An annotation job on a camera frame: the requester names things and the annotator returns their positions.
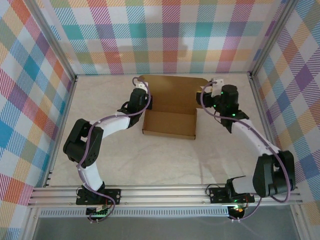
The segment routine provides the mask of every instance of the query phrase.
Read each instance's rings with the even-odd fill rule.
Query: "marble surface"
[[[223,77],[238,87],[240,109],[263,133],[259,113],[246,74],[172,74],[205,78]],[[58,151],[51,186],[82,182],[75,164],[63,153],[63,144],[77,119],[97,120],[112,115],[129,100],[133,75],[80,76]],[[196,140],[142,134],[143,117],[133,127],[118,131],[101,144],[97,166],[106,185],[158,185],[225,183],[250,175],[256,159],[241,139],[213,117],[198,110]]]

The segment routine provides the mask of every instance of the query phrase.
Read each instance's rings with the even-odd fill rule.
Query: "enclosure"
[[[317,239],[319,1],[0,6],[0,239]],[[237,86],[240,109],[256,129],[294,156],[297,189],[289,202],[266,197],[249,220],[226,221],[220,211],[228,208],[211,204],[205,190],[252,175],[257,159],[245,142],[203,109],[195,140],[145,135],[142,115],[102,141],[99,174],[107,188],[121,189],[122,203],[105,222],[90,225],[86,208],[76,205],[83,183],[63,145],[78,119],[96,121],[120,109],[132,78],[145,74],[223,78]]]

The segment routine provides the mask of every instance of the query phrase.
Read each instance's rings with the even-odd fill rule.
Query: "box lid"
[[[208,81],[199,77],[141,75],[148,83],[152,95],[152,110],[168,113],[193,114],[197,104],[196,94]]]

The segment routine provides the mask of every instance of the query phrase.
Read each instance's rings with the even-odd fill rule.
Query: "plaid backdrop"
[[[0,0],[0,239],[18,238],[71,80],[23,0]]]
[[[309,219],[320,236],[320,0],[300,0],[258,74],[273,135],[295,156]]]
[[[86,75],[247,72],[286,1],[37,0]]]

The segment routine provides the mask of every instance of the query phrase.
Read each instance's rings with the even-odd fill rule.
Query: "open cardboard box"
[[[142,75],[152,95],[152,110],[146,110],[143,134],[196,139],[196,94],[208,83],[204,78]]]

